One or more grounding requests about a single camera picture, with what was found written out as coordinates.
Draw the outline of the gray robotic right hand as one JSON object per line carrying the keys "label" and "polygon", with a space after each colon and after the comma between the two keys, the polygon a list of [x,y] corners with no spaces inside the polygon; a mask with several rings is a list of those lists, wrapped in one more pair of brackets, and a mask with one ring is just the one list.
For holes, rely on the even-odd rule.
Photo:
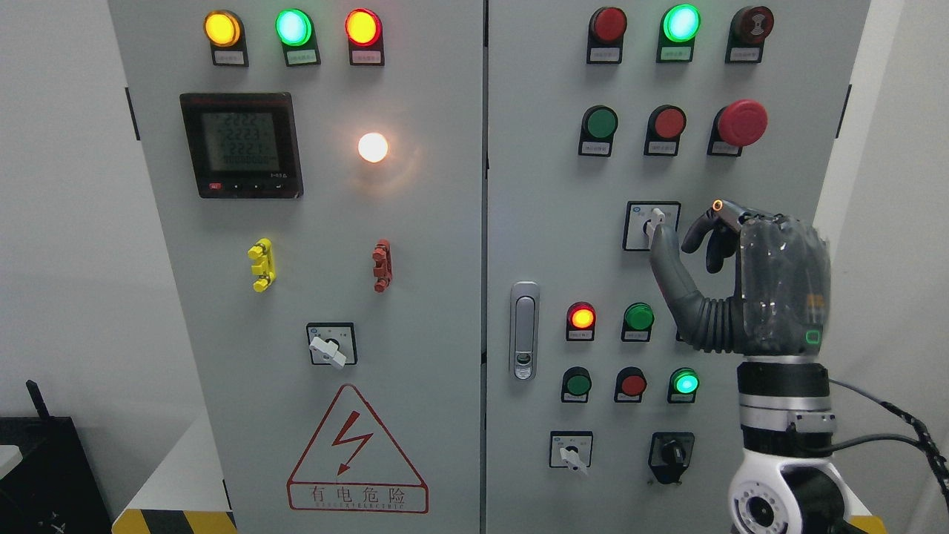
{"label": "gray robotic right hand", "polygon": [[[718,199],[684,240],[654,211],[645,224],[650,265],[681,339],[705,352],[816,355],[830,308],[830,255],[814,227]],[[698,290],[681,252],[707,247],[707,270],[735,257],[735,293]]]}

